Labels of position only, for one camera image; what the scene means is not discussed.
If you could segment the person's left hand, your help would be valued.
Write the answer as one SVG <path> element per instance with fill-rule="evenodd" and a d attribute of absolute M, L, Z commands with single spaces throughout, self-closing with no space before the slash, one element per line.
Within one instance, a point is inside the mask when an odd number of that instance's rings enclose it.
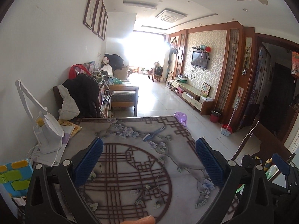
<path fill-rule="evenodd" d="M 155 218 L 153 216 L 149 215 L 149 216 L 145 216 L 138 220 L 123 221 L 120 224 L 155 224 L 155 223 L 156 223 Z"/>

